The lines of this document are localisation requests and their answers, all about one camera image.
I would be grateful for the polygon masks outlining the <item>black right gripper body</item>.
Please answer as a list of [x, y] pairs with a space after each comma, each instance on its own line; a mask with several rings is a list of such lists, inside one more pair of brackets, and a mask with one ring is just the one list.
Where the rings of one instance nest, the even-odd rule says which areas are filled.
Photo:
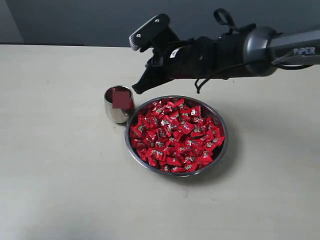
[[149, 63], [146, 75], [155, 83], [207, 77], [216, 68], [215, 42], [208, 37], [169, 44], [161, 63]]

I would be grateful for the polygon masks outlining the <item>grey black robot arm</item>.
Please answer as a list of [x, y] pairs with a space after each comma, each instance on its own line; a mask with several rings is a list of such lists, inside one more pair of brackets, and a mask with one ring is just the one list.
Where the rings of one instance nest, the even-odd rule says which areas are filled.
[[167, 14], [155, 15], [129, 36], [134, 51], [152, 57], [133, 90], [142, 94], [173, 80], [194, 79], [201, 88], [211, 79], [267, 77], [276, 70], [303, 70], [320, 63], [320, 30], [282, 33], [251, 23], [237, 27], [230, 13], [216, 9], [216, 22], [228, 31], [216, 39], [181, 40]]

